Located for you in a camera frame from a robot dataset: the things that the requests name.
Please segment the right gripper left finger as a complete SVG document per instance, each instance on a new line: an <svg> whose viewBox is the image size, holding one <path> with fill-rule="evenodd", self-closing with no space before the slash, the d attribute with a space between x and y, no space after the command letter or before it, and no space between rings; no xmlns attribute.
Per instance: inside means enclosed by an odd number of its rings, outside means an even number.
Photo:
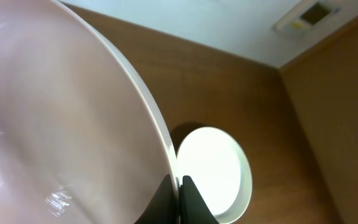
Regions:
<svg viewBox="0 0 358 224"><path fill-rule="evenodd" d="M135 224L175 224L176 200L170 175L166 175Z"/></svg>

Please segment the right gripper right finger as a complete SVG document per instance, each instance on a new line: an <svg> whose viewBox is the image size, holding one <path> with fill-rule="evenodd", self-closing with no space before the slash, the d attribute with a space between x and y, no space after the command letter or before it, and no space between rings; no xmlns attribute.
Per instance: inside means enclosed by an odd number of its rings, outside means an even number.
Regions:
<svg viewBox="0 0 358 224"><path fill-rule="evenodd" d="M188 175L183 176L180 187L180 221L181 224L219 224Z"/></svg>

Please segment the white plate bottom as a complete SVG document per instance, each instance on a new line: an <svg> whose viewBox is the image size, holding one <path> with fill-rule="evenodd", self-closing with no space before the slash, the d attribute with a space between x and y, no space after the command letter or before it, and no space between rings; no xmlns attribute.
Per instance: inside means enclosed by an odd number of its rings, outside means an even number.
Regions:
<svg viewBox="0 0 358 224"><path fill-rule="evenodd" d="M214 127L193 130L181 140L177 166L192 181L218 223L235 223L245 214L252 196L252 173L240 144Z"/></svg>

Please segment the white plate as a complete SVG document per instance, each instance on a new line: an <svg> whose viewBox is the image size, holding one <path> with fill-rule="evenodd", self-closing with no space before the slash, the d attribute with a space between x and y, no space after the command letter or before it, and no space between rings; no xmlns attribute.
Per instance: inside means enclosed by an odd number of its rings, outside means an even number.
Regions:
<svg viewBox="0 0 358 224"><path fill-rule="evenodd" d="M181 140L177 166L192 181L218 223L235 223L245 214L252 196L252 173L240 144L214 127L193 130Z"/></svg>
<svg viewBox="0 0 358 224"><path fill-rule="evenodd" d="M175 152L128 59L59 1L0 1L0 223L135 223Z"/></svg>

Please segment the white plate top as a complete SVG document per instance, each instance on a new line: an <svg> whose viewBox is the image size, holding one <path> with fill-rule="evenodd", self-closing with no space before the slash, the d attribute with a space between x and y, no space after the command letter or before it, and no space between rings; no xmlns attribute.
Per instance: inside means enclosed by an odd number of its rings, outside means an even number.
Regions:
<svg viewBox="0 0 358 224"><path fill-rule="evenodd" d="M175 152L128 59L59 1L0 1L0 223L135 223Z"/></svg>

